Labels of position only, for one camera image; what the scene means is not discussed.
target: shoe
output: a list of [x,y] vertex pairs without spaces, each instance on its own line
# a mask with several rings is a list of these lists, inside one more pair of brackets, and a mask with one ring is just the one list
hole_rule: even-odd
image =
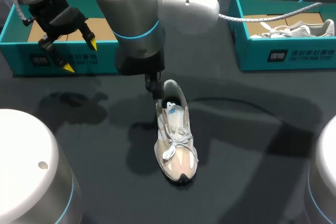
[[198,163],[188,105],[176,81],[165,81],[163,90],[165,98],[156,104],[159,129],[154,151],[166,177],[171,182],[186,184],[194,177]]
[[252,39],[261,38],[299,38],[299,37],[333,37],[335,35],[334,21],[328,19],[323,24],[306,24],[302,21],[292,26],[278,26],[271,28],[264,22],[260,23],[269,30],[268,33],[251,36]]

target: white shoe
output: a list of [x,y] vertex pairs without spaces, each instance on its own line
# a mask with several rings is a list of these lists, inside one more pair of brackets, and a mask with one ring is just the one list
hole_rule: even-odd
[[298,37],[333,37],[335,35],[334,21],[328,19],[323,24],[306,24],[302,21],[292,26],[278,26],[271,28],[264,22],[260,23],[269,32],[252,35],[252,39],[261,38],[298,38]]
[[154,151],[165,175],[172,182],[186,184],[194,177],[198,163],[188,105],[176,81],[165,81],[163,90],[165,99],[156,104],[159,130]]

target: black table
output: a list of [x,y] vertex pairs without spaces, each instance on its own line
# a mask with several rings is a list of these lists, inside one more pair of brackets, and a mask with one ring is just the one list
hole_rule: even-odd
[[162,79],[188,99],[199,157],[188,186],[171,185],[156,162],[144,76],[12,78],[1,56],[0,107],[55,134],[81,186],[83,224],[290,223],[314,143],[336,114],[336,73],[242,73],[222,20],[198,36],[167,26],[166,38]]

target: shoelace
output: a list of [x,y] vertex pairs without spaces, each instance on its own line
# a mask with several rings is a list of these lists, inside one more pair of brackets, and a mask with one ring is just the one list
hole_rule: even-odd
[[260,24],[265,27],[270,34],[271,38],[283,38],[283,37],[291,37],[291,31],[288,26],[277,26],[275,28],[271,28],[269,25],[267,25],[265,22],[260,22]]
[[172,129],[173,131],[178,130],[178,133],[180,134],[180,137],[176,137],[175,135],[173,135],[172,131],[171,131],[171,128],[170,128],[170,130],[168,130],[168,125],[167,124],[165,125],[165,129],[166,129],[167,134],[169,135],[169,138],[170,138],[169,143],[171,143],[171,146],[167,151],[165,151],[163,153],[163,155],[162,155],[163,160],[165,160],[165,161],[170,160],[175,155],[176,148],[178,146],[182,146],[182,147],[186,147],[187,149],[189,149],[193,153],[193,155],[195,156],[196,162],[198,162],[197,154],[195,153],[195,150],[188,146],[189,140],[194,138],[191,135],[191,132],[190,132],[190,125],[187,124],[187,128],[178,127],[177,129],[175,129],[175,128]]

